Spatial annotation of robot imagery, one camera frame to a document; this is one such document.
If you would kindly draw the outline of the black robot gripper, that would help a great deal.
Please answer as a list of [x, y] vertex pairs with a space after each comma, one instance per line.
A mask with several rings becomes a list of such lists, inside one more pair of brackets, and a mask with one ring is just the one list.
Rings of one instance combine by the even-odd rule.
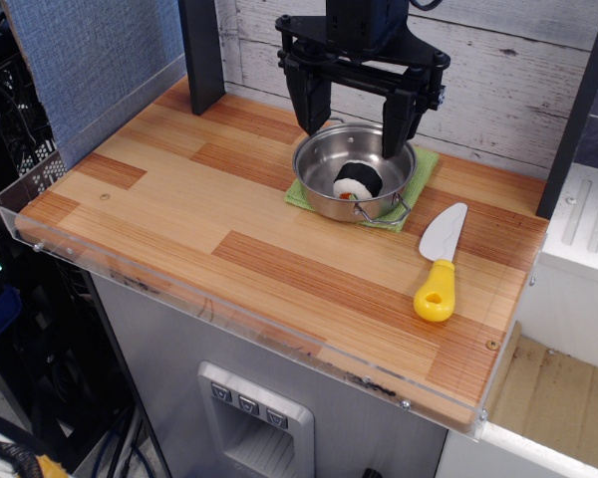
[[[309, 135], [331, 115], [331, 85], [386, 96], [383, 105], [383, 158], [400, 153], [417, 130], [425, 109], [445, 99], [443, 71], [449, 55], [414, 35], [409, 8], [431, 10], [440, 3], [418, 1], [328, 1], [322, 16], [284, 14], [275, 21], [282, 35], [279, 66], [295, 116]], [[406, 69], [401, 77], [370, 62]]]

